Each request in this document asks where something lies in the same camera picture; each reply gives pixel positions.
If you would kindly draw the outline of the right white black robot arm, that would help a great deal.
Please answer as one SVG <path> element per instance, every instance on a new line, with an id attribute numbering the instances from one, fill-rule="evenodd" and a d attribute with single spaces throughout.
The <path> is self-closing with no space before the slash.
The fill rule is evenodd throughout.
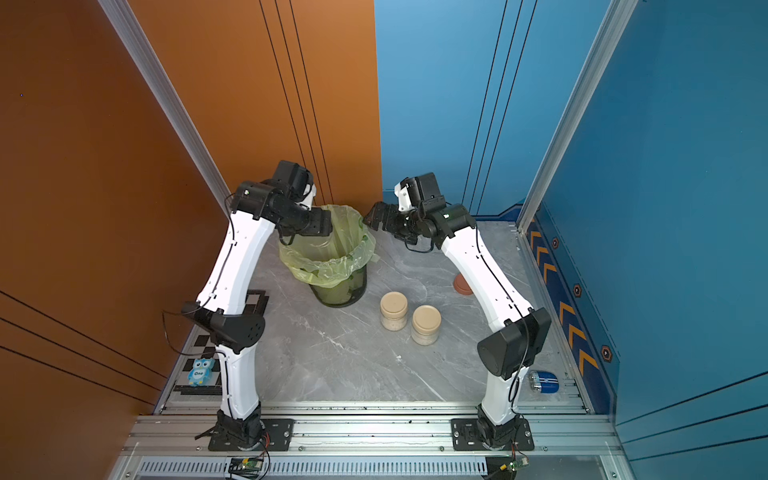
<path id="1" fill-rule="evenodd" d="M 406 246 L 430 241 L 458 269 L 485 314 L 491 334 L 477 352 L 488 372 L 478 406 L 477 427 L 490 450 L 535 449 L 528 421 L 518 412 L 517 396 L 536 355 L 543 349 L 552 319 L 534 308 L 508 280 L 486 247 L 475 218 L 461 204 L 442 195 L 434 174 L 403 179 L 395 186 L 397 202 L 377 202 L 364 223 L 391 233 Z"/>

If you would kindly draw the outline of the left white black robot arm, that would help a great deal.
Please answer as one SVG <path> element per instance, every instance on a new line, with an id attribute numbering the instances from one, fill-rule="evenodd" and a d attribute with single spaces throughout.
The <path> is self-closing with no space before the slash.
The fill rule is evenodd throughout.
<path id="1" fill-rule="evenodd" d="M 315 194 L 312 173 L 285 160 L 271 178 L 242 182 L 224 201 L 228 230 L 209 279 L 181 309 L 215 346 L 221 403 L 215 425 L 205 433 L 215 447 L 253 450 L 267 445 L 255 380 L 256 345 L 266 320 L 258 310 L 248 311 L 246 300 L 272 233 L 289 238 L 331 234 L 331 215 L 314 206 Z"/>

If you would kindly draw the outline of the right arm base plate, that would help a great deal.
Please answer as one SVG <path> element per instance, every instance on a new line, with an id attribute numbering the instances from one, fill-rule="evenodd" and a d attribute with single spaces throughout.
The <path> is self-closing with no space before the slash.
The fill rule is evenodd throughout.
<path id="1" fill-rule="evenodd" d="M 516 416 L 494 426 L 485 418 L 454 418 L 450 421 L 455 451 L 522 451 L 535 449 L 529 422 Z"/>

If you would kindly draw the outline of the red jar lid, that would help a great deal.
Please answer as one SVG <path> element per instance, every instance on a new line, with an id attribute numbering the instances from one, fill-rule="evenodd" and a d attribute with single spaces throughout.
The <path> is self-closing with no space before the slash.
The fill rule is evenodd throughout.
<path id="1" fill-rule="evenodd" d="M 474 294 L 467 280 L 462 274 L 457 274 L 453 280 L 453 287 L 457 293 L 465 296 L 471 296 Z"/>

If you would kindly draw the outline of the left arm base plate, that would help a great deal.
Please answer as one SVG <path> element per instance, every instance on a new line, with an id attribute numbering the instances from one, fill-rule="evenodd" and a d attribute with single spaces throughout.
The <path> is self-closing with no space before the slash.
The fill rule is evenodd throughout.
<path id="1" fill-rule="evenodd" d="M 208 450 L 213 452 L 261 452 L 267 447 L 269 453 L 289 450 L 294 420 L 291 418 L 262 418 L 259 440 L 240 440 L 222 429 L 215 430 L 209 437 Z"/>

